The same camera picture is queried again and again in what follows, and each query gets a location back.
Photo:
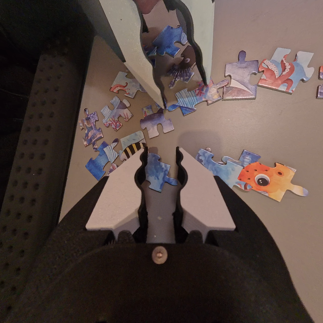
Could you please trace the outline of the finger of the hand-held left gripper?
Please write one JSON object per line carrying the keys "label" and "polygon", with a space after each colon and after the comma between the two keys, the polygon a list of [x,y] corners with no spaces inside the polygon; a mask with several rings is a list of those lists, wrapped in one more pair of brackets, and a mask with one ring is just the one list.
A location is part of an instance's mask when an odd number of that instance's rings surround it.
{"label": "finger of the hand-held left gripper", "polygon": [[184,17],[187,38],[194,49],[202,81],[208,85],[212,70],[215,3],[212,0],[179,0],[176,8]]}
{"label": "finger of the hand-held left gripper", "polygon": [[154,79],[153,66],[142,46],[142,18],[132,0],[100,0],[124,57],[124,64],[150,97],[165,108],[162,92]]}

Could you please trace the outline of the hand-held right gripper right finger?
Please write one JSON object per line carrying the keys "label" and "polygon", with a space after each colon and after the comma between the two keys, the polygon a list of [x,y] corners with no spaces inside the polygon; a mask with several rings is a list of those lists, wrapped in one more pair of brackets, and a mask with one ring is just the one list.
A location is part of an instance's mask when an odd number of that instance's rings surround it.
{"label": "hand-held right gripper right finger", "polygon": [[179,146],[176,164],[181,187],[173,213],[175,242],[184,243],[192,231],[200,232],[203,242],[210,231],[234,231],[236,225],[212,172]]}

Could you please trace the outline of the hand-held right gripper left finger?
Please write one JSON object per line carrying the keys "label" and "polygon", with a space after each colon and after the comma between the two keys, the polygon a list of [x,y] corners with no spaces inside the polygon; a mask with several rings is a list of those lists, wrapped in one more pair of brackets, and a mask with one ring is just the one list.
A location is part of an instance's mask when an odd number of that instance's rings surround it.
{"label": "hand-held right gripper left finger", "polygon": [[115,237],[129,231],[138,243],[146,243],[148,212],[142,187],[146,180],[148,148],[139,149],[110,176],[86,224],[88,231],[110,230]]}

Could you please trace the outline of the pale blue clownfish-tab puzzle piece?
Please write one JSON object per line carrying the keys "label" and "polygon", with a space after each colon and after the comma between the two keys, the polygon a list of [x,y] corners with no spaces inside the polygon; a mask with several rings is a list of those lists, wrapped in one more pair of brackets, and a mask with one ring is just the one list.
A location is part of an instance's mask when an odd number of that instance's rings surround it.
{"label": "pale blue clownfish-tab puzzle piece", "polygon": [[195,159],[208,169],[214,176],[222,179],[230,188],[234,185],[243,190],[249,190],[250,185],[239,180],[240,172],[243,169],[243,162],[234,160],[228,156],[222,158],[222,162],[215,162],[213,154],[205,149],[200,149]]}

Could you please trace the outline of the bright blue blotchy puzzle piece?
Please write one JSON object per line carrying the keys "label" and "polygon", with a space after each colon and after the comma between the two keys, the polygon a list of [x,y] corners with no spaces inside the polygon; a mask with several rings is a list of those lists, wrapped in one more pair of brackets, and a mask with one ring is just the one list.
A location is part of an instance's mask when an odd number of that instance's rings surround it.
{"label": "bright blue blotchy puzzle piece", "polygon": [[145,167],[146,180],[150,182],[149,188],[162,192],[164,183],[178,185],[178,181],[168,177],[170,165],[160,162],[160,156],[155,153],[148,153],[147,165]]}

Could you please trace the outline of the orange pufferfish puzzle piece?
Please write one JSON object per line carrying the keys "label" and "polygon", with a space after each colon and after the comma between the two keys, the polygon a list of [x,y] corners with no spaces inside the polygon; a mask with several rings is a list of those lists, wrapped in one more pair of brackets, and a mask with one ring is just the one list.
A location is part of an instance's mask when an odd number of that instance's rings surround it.
{"label": "orange pufferfish puzzle piece", "polygon": [[243,150],[239,161],[243,168],[236,184],[244,191],[254,190],[280,202],[287,190],[299,196],[308,196],[308,190],[291,183],[296,169],[284,164],[275,163],[274,167],[266,166],[258,160],[260,155]]}

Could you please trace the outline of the red sprig blue puzzle piece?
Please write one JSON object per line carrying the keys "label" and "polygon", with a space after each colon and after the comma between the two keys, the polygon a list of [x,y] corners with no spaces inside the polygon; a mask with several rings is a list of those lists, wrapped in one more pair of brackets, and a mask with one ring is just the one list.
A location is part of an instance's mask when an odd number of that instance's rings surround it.
{"label": "red sprig blue puzzle piece", "polygon": [[188,115],[194,111],[196,111],[195,106],[201,102],[207,102],[207,105],[213,104],[219,100],[221,100],[221,95],[218,90],[220,88],[224,88],[230,83],[228,79],[224,79],[219,83],[214,83],[212,79],[207,86],[203,83],[203,81],[199,81],[197,83],[198,87],[192,91],[188,91],[187,89],[183,89],[175,94],[177,98],[177,103],[168,106],[168,111],[173,111],[180,108],[182,114]]}

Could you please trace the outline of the lavender puzzle piece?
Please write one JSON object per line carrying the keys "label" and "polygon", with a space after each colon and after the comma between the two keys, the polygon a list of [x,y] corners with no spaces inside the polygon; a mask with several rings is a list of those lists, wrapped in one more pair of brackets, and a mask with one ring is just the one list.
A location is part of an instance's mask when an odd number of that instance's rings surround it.
{"label": "lavender puzzle piece", "polygon": [[141,129],[147,129],[149,138],[154,138],[159,135],[157,126],[160,124],[163,127],[163,132],[168,133],[174,130],[171,119],[166,119],[164,109],[157,103],[157,112],[153,113],[152,106],[148,105],[142,108],[144,118],[140,120]]}

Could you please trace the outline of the pile of loose puzzle pieces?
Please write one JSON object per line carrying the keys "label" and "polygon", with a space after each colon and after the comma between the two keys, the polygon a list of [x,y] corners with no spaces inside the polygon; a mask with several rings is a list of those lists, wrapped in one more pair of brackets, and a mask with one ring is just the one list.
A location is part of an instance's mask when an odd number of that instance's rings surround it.
{"label": "pile of loose puzzle pieces", "polygon": [[315,82],[301,83],[293,95],[259,88],[254,100],[201,102],[186,116],[179,107],[165,109],[164,116],[171,119],[174,130],[164,133],[159,124],[159,135],[150,139],[140,120],[144,118],[143,107],[151,105],[153,113],[157,112],[156,103],[140,90],[134,98],[125,96],[128,86],[126,91],[111,92],[120,71],[126,72],[124,64],[101,37],[95,36],[80,107],[80,123],[85,129],[77,130],[75,139],[83,174],[88,159],[99,155],[92,144],[84,148],[81,143],[91,119],[96,119],[95,128],[102,133],[98,147],[104,146],[103,142],[112,147],[118,139],[113,148],[117,157],[112,161],[118,165],[127,158],[119,153],[123,151],[121,139],[139,131],[149,151],[171,166],[169,176],[176,176],[177,146],[193,157],[200,148],[209,147],[215,162],[222,162],[223,156],[238,160],[240,153],[248,150],[260,155],[260,163],[267,166],[280,163],[296,169],[291,182],[305,186],[310,194],[322,189],[322,99],[315,99]]}

